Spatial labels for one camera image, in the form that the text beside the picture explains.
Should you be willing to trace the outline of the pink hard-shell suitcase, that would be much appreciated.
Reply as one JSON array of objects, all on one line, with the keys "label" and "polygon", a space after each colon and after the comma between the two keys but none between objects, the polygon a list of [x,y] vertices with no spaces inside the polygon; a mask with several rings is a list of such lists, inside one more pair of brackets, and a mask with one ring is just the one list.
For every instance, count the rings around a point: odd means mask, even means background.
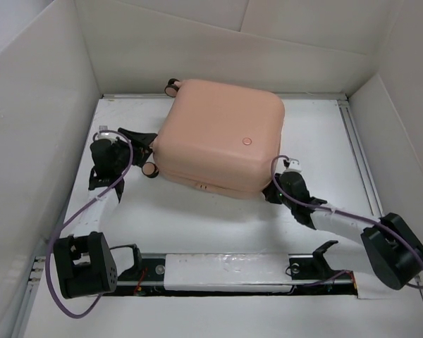
[{"label": "pink hard-shell suitcase", "polygon": [[275,94],[207,80],[170,79],[173,103],[152,143],[166,179],[238,199],[271,182],[285,106]]}]

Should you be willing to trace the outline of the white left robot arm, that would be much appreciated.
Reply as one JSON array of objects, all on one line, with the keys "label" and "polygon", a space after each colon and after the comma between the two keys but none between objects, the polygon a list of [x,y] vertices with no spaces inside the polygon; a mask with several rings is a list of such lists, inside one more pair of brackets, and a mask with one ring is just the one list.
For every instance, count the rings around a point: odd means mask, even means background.
[{"label": "white left robot arm", "polygon": [[61,294],[65,299],[111,293],[118,281],[139,278],[144,271],[136,244],[109,247],[101,224],[110,220],[121,202],[124,176],[131,166],[148,165],[149,178],[158,169],[147,160],[152,154],[155,133],[118,129],[100,130],[93,136],[90,151],[93,166],[88,181],[87,206],[74,217],[73,230],[54,242],[53,253]]}]

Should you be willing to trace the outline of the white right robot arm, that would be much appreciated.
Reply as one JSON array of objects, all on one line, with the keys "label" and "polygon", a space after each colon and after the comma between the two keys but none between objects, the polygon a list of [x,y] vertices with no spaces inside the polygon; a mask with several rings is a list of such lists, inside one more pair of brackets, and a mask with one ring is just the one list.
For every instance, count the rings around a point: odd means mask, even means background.
[{"label": "white right robot arm", "polygon": [[366,257],[353,262],[352,271],[373,275],[394,290],[423,289],[423,244],[398,214],[373,218],[336,208],[311,196],[295,171],[272,173],[263,194],[269,203],[286,206],[301,225],[359,244]]}]

